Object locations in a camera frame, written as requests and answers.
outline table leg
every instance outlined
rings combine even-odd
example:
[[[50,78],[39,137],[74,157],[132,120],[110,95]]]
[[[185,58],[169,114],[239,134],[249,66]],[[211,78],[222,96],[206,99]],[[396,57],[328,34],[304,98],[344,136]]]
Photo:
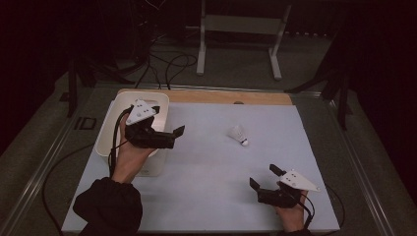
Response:
[[[273,78],[276,79],[277,81],[280,81],[282,79],[282,76],[281,76],[281,71],[278,65],[278,59],[276,58],[276,53],[278,51],[279,44],[282,41],[282,37],[284,35],[285,26],[286,26],[290,11],[291,11],[291,5],[288,5],[285,8],[285,12],[281,18],[281,22],[279,23],[275,45],[269,49],[269,59],[270,59],[270,65],[272,66]]]
[[[68,65],[69,107],[67,117],[71,117],[77,109],[77,72],[75,59],[71,58]]]
[[[202,76],[205,73],[206,64],[206,0],[202,0],[202,15],[200,26],[200,50],[197,61],[197,75]]]

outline black jacket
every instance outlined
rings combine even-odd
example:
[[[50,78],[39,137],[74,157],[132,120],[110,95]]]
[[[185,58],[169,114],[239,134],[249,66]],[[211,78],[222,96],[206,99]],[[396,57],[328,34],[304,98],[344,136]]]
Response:
[[[143,214],[141,194],[132,184],[120,184],[106,177],[95,180],[77,196],[74,212],[88,224],[81,236],[133,236]],[[309,236],[309,230],[279,235]]]

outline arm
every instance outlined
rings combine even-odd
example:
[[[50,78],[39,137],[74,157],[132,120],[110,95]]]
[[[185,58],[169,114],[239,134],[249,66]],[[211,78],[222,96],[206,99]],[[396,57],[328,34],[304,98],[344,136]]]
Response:
[[[120,144],[126,142],[125,124],[120,123]],[[144,166],[152,148],[137,148],[129,142],[119,147],[113,176],[95,180],[77,196],[74,212],[88,224],[80,235],[135,235],[141,224],[141,194],[131,182]]]
[[[303,190],[301,194],[300,203],[304,204],[306,202],[307,191]],[[281,218],[282,227],[284,228],[284,232],[279,235],[312,235],[307,228],[304,228],[304,209],[300,205],[296,205],[293,208],[281,208],[278,206],[274,206],[273,208]]]

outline human hand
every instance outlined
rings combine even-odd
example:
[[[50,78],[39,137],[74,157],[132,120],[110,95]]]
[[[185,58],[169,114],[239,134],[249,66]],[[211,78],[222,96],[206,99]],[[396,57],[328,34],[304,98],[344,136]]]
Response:
[[[125,138],[126,120],[129,114],[125,114],[120,122],[120,144],[117,155],[116,167],[111,179],[119,183],[131,183],[141,168],[144,166],[148,156],[155,148],[139,148],[127,142]]]
[[[307,191],[301,191],[300,203],[306,202]],[[304,208],[297,204],[293,208],[273,207],[282,221],[284,231],[289,233],[304,228]]]

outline wire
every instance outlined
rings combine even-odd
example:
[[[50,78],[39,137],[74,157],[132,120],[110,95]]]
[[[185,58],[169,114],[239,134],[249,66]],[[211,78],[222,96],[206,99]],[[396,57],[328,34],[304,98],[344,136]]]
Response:
[[[165,3],[165,1],[166,0],[163,0],[160,4],[159,4],[159,6],[155,6],[155,5],[153,5],[153,4],[151,4],[151,2],[149,1],[149,0],[145,0],[151,7],[153,7],[154,9],[156,9],[157,11],[159,11],[159,9],[160,9],[160,7],[162,7],[162,5]]]
[[[159,4],[159,8],[164,4],[165,1],[163,1],[161,4]],[[104,14],[102,12],[101,9],[101,5],[99,3],[98,0],[96,0],[96,3],[98,4],[98,10],[99,10],[99,14],[101,16],[101,20],[106,24],[106,20],[104,18]],[[141,40],[141,38],[138,36],[138,32],[137,32],[137,26],[136,26],[136,21],[137,21],[137,16],[138,14],[136,14],[135,12],[137,11],[137,5],[135,4],[134,1],[132,0],[128,0],[128,9],[129,9],[129,15],[130,15],[130,22],[131,22],[131,28],[132,28],[132,32],[133,32],[133,43],[132,43],[132,50],[130,52],[130,59],[134,59],[135,65],[133,66],[129,66],[127,68],[123,68],[123,69],[108,69],[111,70],[113,73],[117,73],[119,75],[122,76],[127,76],[130,75],[138,70],[140,70],[142,68],[142,66],[145,64],[142,60],[139,60],[138,58],[140,58],[140,56],[138,56],[137,51],[138,51],[138,47],[141,47],[140,45],[138,45],[138,43],[143,43],[138,42],[139,40]],[[145,19],[140,19],[139,21],[141,21],[141,23],[139,24],[139,28],[146,28],[147,25],[149,25],[149,18],[145,18]],[[107,35],[107,38],[110,38],[110,32],[108,30],[108,28],[105,28],[105,33]],[[142,48],[144,51],[145,50],[149,50],[150,46],[143,46]]]
[[[70,153],[68,153],[68,154],[66,154],[66,155],[64,155],[62,158],[60,158],[57,162],[55,162],[55,164],[50,168],[50,170],[48,171],[48,173],[47,173],[47,175],[46,175],[46,177],[45,177],[45,179],[43,180],[43,184],[42,184],[42,190],[41,190],[41,194],[42,194],[42,203],[43,203],[43,207],[45,208],[45,210],[46,210],[46,212],[48,213],[48,215],[49,215],[49,217],[50,217],[50,219],[52,220],[52,222],[53,222],[53,224],[54,224],[54,226],[55,226],[55,228],[58,230],[58,233],[59,233],[59,235],[60,236],[63,236],[64,235],[64,233],[61,231],[61,227],[60,227],[60,225],[59,225],[59,223],[58,223],[58,220],[54,217],[54,215],[52,214],[52,212],[51,212],[51,210],[49,209],[49,206],[48,206],[48,204],[47,204],[47,202],[46,202],[46,197],[45,197],[45,189],[46,189],[46,183],[47,183],[47,181],[48,181],[48,179],[49,179],[49,176],[51,175],[51,173],[52,173],[52,171],[63,161],[63,160],[65,160],[65,159],[67,159],[68,157],[70,157],[71,155],[73,155],[73,154],[75,154],[75,153],[77,153],[77,152],[79,152],[79,151],[81,151],[81,150],[84,150],[84,149],[86,149],[86,148],[89,148],[89,147],[92,147],[94,145],[94,143],[92,143],[92,144],[89,144],[89,145],[87,145],[87,146],[84,146],[84,147],[81,147],[81,148],[78,148],[78,149],[76,149],[76,150],[74,150],[74,151],[72,151],[72,152],[70,152]]]
[[[339,223],[339,228],[341,228],[341,227],[343,227],[343,225],[344,225],[344,220],[345,220],[345,217],[346,217],[346,210],[345,210],[345,208],[344,208],[344,204],[343,204],[343,201],[341,200],[341,197],[337,194],[337,192],[333,189],[333,188],[331,188],[328,184],[326,184],[325,183],[325,186],[326,186],[326,188],[328,188],[328,189],[330,189],[333,193],[334,193],[334,195],[336,196],[336,198],[337,198],[337,200],[340,202],[340,206],[341,206],[341,210],[342,210],[342,218],[341,218],[341,222]],[[324,234],[324,236],[326,235],[331,235],[331,234],[333,234],[333,233],[335,233],[335,232],[337,232],[337,231],[333,231],[333,232],[330,232],[330,233],[328,233],[328,234]]]
[[[142,80],[144,79],[145,75],[148,72],[148,69],[150,67],[150,61],[149,61],[149,56],[148,56],[148,60],[147,60],[147,68],[144,70],[144,72],[142,73],[142,75],[139,77],[138,81],[135,84],[135,89],[138,88],[139,84],[142,82]]]
[[[156,68],[154,68],[153,66],[150,66],[150,68],[152,69],[153,75],[154,75],[155,80],[156,80],[156,82],[158,84],[158,89],[162,89],[161,84],[160,84],[160,81],[159,81],[159,77],[157,76],[157,70],[156,70]]]
[[[310,213],[310,210],[305,205],[303,205],[301,202],[298,202],[298,205],[303,207],[303,209],[305,209],[306,212],[309,214],[309,216],[307,216],[306,222],[304,223],[304,228],[308,228],[311,221],[313,220],[314,215],[316,214],[316,210],[314,208],[314,205],[313,205],[312,201],[307,196],[305,196],[303,194],[301,194],[301,195],[304,196],[304,198],[306,198],[309,201],[309,203],[310,203],[310,205],[312,206],[312,209],[313,209],[313,213]]]
[[[116,149],[118,149],[120,146],[127,143],[127,141],[126,141],[126,142],[122,143],[121,145],[116,146],[116,144],[117,144],[117,134],[119,132],[120,122],[121,122],[123,116],[125,114],[130,113],[132,111],[132,109],[133,109],[133,105],[131,105],[129,108],[123,110],[122,113],[120,113],[119,117],[117,118],[116,124],[114,125],[113,146],[110,150],[110,154],[108,155],[108,159],[107,159],[110,178],[111,178],[111,176],[113,176],[114,169],[116,167]]]
[[[197,57],[193,56],[193,55],[189,55],[180,51],[155,51],[155,52],[174,52],[174,53],[180,53],[180,55],[175,56],[174,58],[172,58],[170,61],[166,61],[158,56],[155,56],[153,54],[150,54],[150,56],[167,63],[167,67],[165,69],[165,82],[166,82],[166,86],[168,87],[168,89],[171,89],[171,82],[172,80],[174,80],[175,77],[177,77],[181,72],[183,72],[187,67],[191,67],[194,66],[197,63]],[[178,60],[180,58],[185,57],[187,62],[184,65],[179,65],[179,64],[175,64],[174,61]],[[168,78],[168,71],[171,68],[171,66],[175,66],[175,67],[180,67],[181,69],[171,78]]]

